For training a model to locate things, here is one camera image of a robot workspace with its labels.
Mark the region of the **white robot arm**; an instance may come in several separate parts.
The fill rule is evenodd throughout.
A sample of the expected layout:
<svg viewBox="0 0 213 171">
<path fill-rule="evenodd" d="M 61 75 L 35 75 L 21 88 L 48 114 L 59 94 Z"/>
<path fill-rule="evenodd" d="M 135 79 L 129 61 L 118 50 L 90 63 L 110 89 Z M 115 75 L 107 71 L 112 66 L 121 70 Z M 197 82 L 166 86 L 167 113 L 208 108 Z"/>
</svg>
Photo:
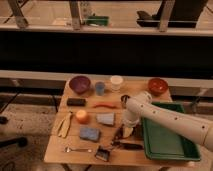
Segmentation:
<svg viewBox="0 0 213 171">
<path fill-rule="evenodd" d="M 150 119 L 213 152 L 213 121 L 157 107 L 147 91 L 125 101 L 123 124 L 134 127 L 140 118 Z"/>
</svg>

